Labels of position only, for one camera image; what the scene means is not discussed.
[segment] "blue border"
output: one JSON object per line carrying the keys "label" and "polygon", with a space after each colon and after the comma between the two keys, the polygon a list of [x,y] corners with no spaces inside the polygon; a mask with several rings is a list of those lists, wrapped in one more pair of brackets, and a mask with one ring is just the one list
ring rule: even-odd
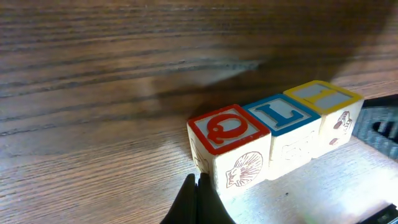
{"label": "blue border", "polygon": [[[272,100],[275,100],[275,99],[283,99],[283,100],[285,100],[286,102],[288,102],[288,103],[294,105],[297,109],[302,110],[302,111],[306,112],[307,114],[309,114],[310,117],[307,118],[307,119],[305,119],[305,120],[303,120],[303,121],[300,121],[300,122],[298,122],[298,123],[292,124],[292,125],[290,125],[290,126],[288,126],[288,127],[286,127],[286,128],[282,128],[282,129],[280,129],[280,130],[278,130],[278,131],[275,131],[275,130],[273,130],[270,126],[268,126],[268,124],[266,124],[265,122],[263,122],[263,121],[262,121],[261,119],[259,119],[256,115],[252,114],[252,113],[249,111],[249,109],[252,109],[252,108],[254,108],[254,107],[258,106],[258,105],[261,105],[261,104],[263,104],[263,103],[267,103],[267,102],[272,101]],[[308,124],[309,122],[312,122],[312,121],[315,121],[316,119],[321,118],[321,116],[320,116],[318,113],[316,113],[315,111],[311,110],[310,108],[304,106],[303,104],[301,104],[301,103],[299,103],[299,102],[293,100],[292,98],[290,98],[290,97],[288,97],[288,96],[286,96],[286,95],[283,95],[283,94],[276,94],[276,95],[274,95],[274,96],[270,96],[270,97],[268,97],[268,98],[259,100],[259,101],[257,101],[257,102],[254,102],[254,103],[248,104],[248,105],[246,105],[246,106],[242,106],[242,107],[243,107],[243,109],[246,110],[251,116],[255,117],[258,121],[260,121],[262,124],[264,124],[265,126],[267,126],[267,127],[271,130],[271,134],[272,134],[273,136],[280,136],[280,135],[285,134],[285,133],[287,133],[287,132],[289,132],[289,131],[293,131],[294,129],[299,128],[299,127],[301,127],[301,126],[303,126],[303,125],[305,125],[305,124]]]}

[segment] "wooden block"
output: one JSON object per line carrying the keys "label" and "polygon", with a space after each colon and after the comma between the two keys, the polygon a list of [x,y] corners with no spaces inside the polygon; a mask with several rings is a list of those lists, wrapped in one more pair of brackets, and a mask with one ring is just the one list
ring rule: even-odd
{"label": "wooden block", "polygon": [[316,112],[283,94],[243,108],[271,130],[267,179],[274,180],[311,161],[321,125]]}
{"label": "wooden block", "polygon": [[235,194],[266,178],[271,134],[239,105],[187,123],[193,161],[219,194]]}
{"label": "wooden block", "polygon": [[347,143],[362,108],[363,97],[323,81],[312,81],[284,94],[315,110],[322,117],[320,147],[313,158]]}

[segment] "yellow border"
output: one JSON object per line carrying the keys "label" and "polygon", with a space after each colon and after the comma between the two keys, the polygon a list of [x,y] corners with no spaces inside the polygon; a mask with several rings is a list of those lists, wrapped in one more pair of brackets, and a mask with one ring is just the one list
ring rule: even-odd
{"label": "yellow border", "polygon": [[[304,89],[304,88],[306,88],[308,86],[312,86],[314,84],[321,84],[321,85],[327,86],[327,87],[329,87],[331,89],[338,90],[338,91],[340,91],[340,92],[342,92],[342,93],[344,93],[346,95],[352,96],[352,99],[347,100],[345,102],[342,102],[340,104],[337,104],[337,105],[335,105],[335,106],[333,106],[331,108],[328,108],[327,110],[324,110],[324,109],[321,109],[321,108],[313,105],[312,103],[304,100],[303,98],[300,98],[300,97],[295,96],[293,94],[293,92],[296,92],[298,90]],[[291,97],[291,98],[293,98],[293,99],[295,99],[295,100],[297,100],[298,102],[304,104],[305,106],[315,110],[316,112],[322,113],[322,114],[328,114],[328,113],[340,110],[340,109],[342,109],[342,108],[344,108],[344,107],[346,107],[348,105],[351,105],[351,104],[363,99],[363,97],[361,95],[359,95],[359,94],[353,93],[352,91],[345,90],[344,88],[341,88],[341,87],[338,87],[338,86],[335,86],[335,85],[332,85],[330,83],[327,83],[327,82],[324,82],[324,81],[320,81],[320,80],[310,81],[308,83],[304,83],[303,85],[299,85],[299,86],[296,86],[296,87],[291,88],[289,90],[285,90],[284,94],[289,96],[289,97]]]}

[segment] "black object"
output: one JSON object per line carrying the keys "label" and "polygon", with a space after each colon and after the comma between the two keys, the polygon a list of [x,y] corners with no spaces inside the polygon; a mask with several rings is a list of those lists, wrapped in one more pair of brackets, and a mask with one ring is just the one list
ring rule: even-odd
{"label": "black object", "polygon": [[393,204],[359,224],[398,224],[398,210]]}
{"label": "black object", "polygon": [[228,215],[208,174],[201,173],[198,184],[195,174],[185,178],[180,192],[160,224],[235,224]]}
{"label": "black object", "polygon": [[398,159],[398,95],[365,100],[353,135],[391,159]]}

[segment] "shiny surface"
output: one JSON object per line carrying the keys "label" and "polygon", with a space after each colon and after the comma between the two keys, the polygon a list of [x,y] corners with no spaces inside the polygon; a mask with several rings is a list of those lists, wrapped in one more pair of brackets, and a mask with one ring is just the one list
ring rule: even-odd
{"label": "shiny surface", "polygon": [[[0,3],[2,224],[158,223],[196,172],[189,117],[315,79],[398,93],[395,1]],[[224,202],[238,223],[353,223],[397,170],[353,140]]]}

